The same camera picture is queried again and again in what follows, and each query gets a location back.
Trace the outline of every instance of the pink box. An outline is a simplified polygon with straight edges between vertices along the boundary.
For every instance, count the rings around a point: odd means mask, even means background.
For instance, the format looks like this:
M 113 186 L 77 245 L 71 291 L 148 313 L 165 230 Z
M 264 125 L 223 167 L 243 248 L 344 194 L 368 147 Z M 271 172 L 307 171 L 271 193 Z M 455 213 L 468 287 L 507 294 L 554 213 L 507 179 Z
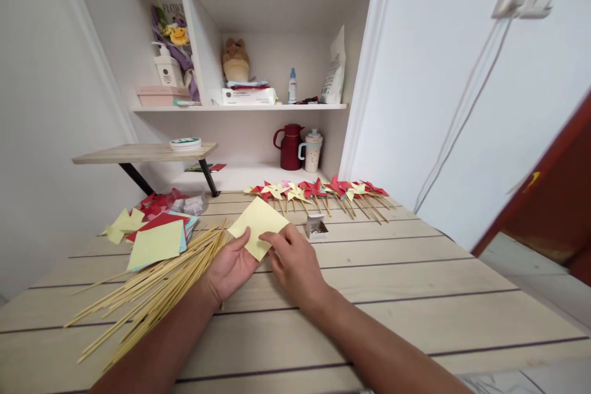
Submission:
M 187 88 L 174 86 L 136 86 L 142 106 L 174 106 L 174 100 L 191 100 Z

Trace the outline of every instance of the small bottle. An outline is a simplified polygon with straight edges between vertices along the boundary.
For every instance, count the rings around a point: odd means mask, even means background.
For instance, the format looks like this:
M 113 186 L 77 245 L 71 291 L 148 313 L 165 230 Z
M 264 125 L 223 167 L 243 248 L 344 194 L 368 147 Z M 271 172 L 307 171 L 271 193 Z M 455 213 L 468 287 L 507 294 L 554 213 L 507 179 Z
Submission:
M 289 76 L 289 91 L 287 93 L 287 104 L 296 104 L 296 69 L 291 68 L 291 75 Z
M 160 55 L 154 57 L 158 74 L 160 75 L 160 83 L 163 86 L 183 87 L 183 76 L 180 73 L 180 66 L 178 61 L 171 56 L 164 43 L 152 42 L 160 48 Z

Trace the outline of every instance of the white bag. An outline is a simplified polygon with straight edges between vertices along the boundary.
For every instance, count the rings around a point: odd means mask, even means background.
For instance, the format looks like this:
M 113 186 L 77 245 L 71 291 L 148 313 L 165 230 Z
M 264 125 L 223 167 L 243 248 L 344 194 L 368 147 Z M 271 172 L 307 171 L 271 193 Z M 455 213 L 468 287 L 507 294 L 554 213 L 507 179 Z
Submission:
M 331 44 L 331 66 L 324 81 L 320 103 L 338 105 L 343 97 L 345 81 L 345 25 L 340 27 L 339 35 Z

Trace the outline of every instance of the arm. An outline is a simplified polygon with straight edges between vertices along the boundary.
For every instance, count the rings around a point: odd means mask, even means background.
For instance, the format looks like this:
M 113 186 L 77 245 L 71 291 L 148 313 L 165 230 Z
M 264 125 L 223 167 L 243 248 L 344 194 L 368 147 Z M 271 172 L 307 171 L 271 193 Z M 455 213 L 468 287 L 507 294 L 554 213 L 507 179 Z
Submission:
M 289 224 L 265 233 L 273 274 L 291 301 L 353 361 L 376 393 L 470 393 L 459 380 L 374 318 L 351 304 L 322 277 L 312 245 Z
M 250 235 L 247 229 L 226 244 L 177 305 L 89 393 L 170 392 L 214 312 L 259 266 L 244 248 Z

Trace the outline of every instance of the stuffed animal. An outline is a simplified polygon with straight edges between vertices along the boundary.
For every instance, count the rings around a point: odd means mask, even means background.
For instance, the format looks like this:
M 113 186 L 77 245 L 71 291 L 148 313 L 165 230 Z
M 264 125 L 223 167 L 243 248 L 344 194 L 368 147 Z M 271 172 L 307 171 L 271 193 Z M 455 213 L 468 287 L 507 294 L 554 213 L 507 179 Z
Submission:
M 222 54 L 223 73 L 228 81 L 248 81 L 250 60 L 244 49 L 244 40 L 229 38 Z

